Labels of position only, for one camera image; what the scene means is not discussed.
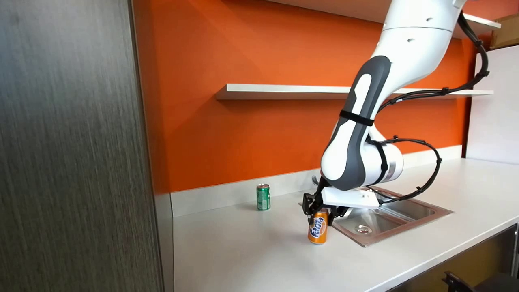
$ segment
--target soda can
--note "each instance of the soda can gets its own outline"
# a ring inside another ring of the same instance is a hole
[[[323,245],[328,233],[328,209],[320,209],[310,220],[309,240],[315,245]]]
[[[271,209],[271,189],[268,183],[257,185],[257,204],[260,210]]]

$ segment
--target black cable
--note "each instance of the black cable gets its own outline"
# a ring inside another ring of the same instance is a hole
[[[414,137],[398,137],[395,136],[393,139],[386,139],[386,141],[377,141],[380,142],[382,146],[388,144],[388,142],[417,142],[417,144],[424,144],[427,147],[430,147],[435,155],[437,155],[437,167],[432,173],[432,176],[422,185],[422,186],[417,186],[416,191],[409,193],[409,194],[403,194],[403,196],[391,196],[390,193],[386,193],[383,188],[377,188],[373,185],[369,185],[367,188],[370,188],[373,193],[377,193],[380,196],[380,202],[385,204],[385,202],[393,202],[393,201],[404,201],[404,199],[411,199],[411,198],[416,198],[419,196],[421,193],[424,193],[427,188],[430,188],[433,185],[433,181],[437,180],[437,175],[440,172],[440,165],[442,165],[442,155],[440,152],[437,150],[435,146],[432,146],[430,142],[424,141],[424,139],[414,139]]]
[[[399,103],[399,102],[411,100],[411,99],[448,95],[448,94],[456,92],[456,90],[472,89],[479,81],[482,81],[485,76],[489,76],[489,55],[487,55],[487,50],[485,50],[485,45],[477,37],[477,34],[472,30],[472,27],[469,26],[469,22],[468,22],[468,19],[464,16],[464,11],[459,13],[458,24],[464,30],[464,34],[471,39],[471,42],[476,45],[477,52],[482,56],[482,66],[481,66],[479,73],[474,74],[474,77],[471,81],[468,81],[468,82],[464,82],[464,84],[461,84],[458,87],[442,87],[440,90],[412,90],[412,92],[408,92],[408,94],[396,95],[393,99],[388,99],[380,107],[380,112],[383,108],[386,108],[388,105]]]

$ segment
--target orange wall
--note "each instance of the orange wall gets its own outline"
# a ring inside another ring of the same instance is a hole
[[[320,165],[339,100],[216,100],[226,82],[343,84],[373,52],[380,24],[263,0],[138,0],[137,32],[156,193]],[[453,40],[416,86],[456,86],[474,50]],[[466,99],[388,108],[388,134],[464,141]]]

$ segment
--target wall shelf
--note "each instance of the wall shelf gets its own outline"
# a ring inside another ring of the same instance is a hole
[[[291,4],[331,14],[341,14],[357,19],[365,19],[372,22],[385,22],[386,11],[390,8],[390,0],[270,0],[281,4]],[[471,27],[476,34],[490,34],[492,29],[500,29],[502,24],[492,19],[479,17],[466,13]],[[464,32],[456,27],[455,37],[466,37]]]
[[[403,87],[396,94],[432,87]],[[221,100],[341,100],[351,90],[349,86],[309,86],[309,84],[247,84],[228,82],[218,99]],[[494,90],[471,89],[450,95],[490,95]]]

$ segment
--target orange bottle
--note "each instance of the orange bottle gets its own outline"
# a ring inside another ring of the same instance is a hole
[[[309,240],[315,245],[323,245],[328,233],[328,209],[320,209],[310,220]]]

